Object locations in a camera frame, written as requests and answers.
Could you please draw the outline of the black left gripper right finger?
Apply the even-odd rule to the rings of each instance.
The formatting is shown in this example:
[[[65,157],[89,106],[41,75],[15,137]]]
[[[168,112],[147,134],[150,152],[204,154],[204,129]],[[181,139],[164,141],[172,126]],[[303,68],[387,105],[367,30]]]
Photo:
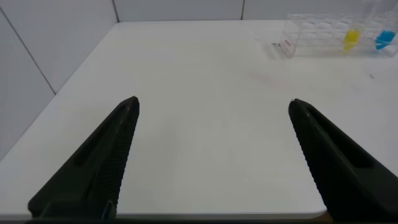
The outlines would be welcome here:
[[[292,100],[289,117],[334,221],[397,221],[396,175],[311,104]]]

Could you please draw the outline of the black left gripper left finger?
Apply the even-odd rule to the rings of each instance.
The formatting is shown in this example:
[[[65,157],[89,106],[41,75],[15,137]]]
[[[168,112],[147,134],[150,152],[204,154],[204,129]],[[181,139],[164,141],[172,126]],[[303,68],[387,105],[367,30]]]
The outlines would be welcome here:
[[[117,105],[83,144],[30,199],[34,218],[114,218],[139,100]]]

